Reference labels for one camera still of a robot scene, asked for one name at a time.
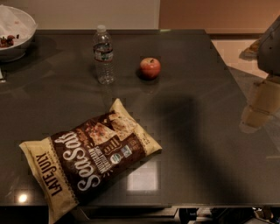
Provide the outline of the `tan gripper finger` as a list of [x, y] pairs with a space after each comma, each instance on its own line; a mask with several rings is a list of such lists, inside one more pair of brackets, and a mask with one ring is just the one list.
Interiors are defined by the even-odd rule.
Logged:
[[260, 129], [280, 109], [280, 77], [255, 82], [241, 114], [242, 129]]

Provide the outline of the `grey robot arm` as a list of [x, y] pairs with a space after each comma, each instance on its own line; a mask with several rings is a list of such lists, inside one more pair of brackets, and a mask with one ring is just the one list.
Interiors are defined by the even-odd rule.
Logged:
[[268, 76], [249, 92], [240, 123], [245, 133], [259, 130], [280, 109], [280, 16], [260, 38], [257, 65]]

